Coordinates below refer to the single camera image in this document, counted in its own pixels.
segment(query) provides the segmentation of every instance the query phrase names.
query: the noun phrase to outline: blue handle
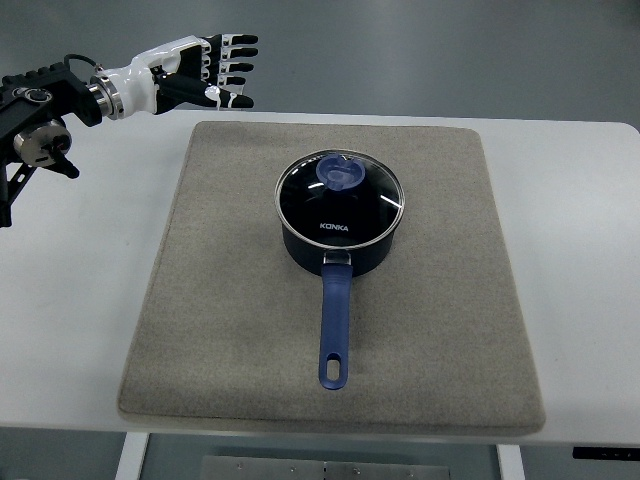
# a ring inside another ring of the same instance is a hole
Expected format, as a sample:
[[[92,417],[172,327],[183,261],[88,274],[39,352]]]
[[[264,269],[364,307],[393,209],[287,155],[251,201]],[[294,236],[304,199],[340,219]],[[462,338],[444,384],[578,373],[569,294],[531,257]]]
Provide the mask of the blue handle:
[[[349,297],[353,267],[343,263],[322,265],[322,330],[318,378],[328,390],[347,383],[349,367]],[[339,364],[337,378],[329,378],[329,362]]]

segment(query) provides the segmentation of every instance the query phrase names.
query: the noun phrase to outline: pot lid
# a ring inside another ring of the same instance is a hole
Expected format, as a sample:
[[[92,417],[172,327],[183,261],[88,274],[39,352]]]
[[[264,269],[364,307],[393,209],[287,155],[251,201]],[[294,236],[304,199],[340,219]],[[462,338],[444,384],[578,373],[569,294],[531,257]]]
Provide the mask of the pot lid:
[[[326,150],[294,162],[276,186],[283,225],[323,248],[355,248],[391,233],[404,209],[393,172],[357,152]]]

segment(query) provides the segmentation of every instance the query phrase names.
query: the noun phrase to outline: saucepan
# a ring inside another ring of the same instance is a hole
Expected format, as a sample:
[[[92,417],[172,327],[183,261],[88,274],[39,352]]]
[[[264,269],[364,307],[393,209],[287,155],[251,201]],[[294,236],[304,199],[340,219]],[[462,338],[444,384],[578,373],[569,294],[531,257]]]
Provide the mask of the saucepan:
[[[348,377],[351,280],[389,253],[404,211],[404,191],[379,160],[325,150],[283,172],[275,202],[287,251],[322,277],[318,379],[324,388],[338,390]]]

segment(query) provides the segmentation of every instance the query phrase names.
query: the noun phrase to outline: white table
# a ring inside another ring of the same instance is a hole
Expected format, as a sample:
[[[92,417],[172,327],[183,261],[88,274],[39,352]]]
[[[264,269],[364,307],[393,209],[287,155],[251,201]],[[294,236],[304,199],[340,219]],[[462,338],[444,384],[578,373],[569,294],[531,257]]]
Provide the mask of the white table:
[[[190,133],[204,120],[480,133],[547,422],[485,443],[640,445],[640,135],[623,124],[248,112],[66,119],[77,180],[38,171],[0,231],[0,425],[166,431],[118,386]]]

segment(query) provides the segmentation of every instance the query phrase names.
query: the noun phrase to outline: lid knob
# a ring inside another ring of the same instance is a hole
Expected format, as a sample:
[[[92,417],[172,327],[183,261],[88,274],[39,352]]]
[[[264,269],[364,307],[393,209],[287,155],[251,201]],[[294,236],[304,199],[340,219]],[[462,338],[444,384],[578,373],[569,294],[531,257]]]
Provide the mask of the lid knob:
[[[323,157],[316,166],[316,175],[328,189],[335,192],[357,187],[365,176],[364,164],[358,159],[347,159],[332,153]]]

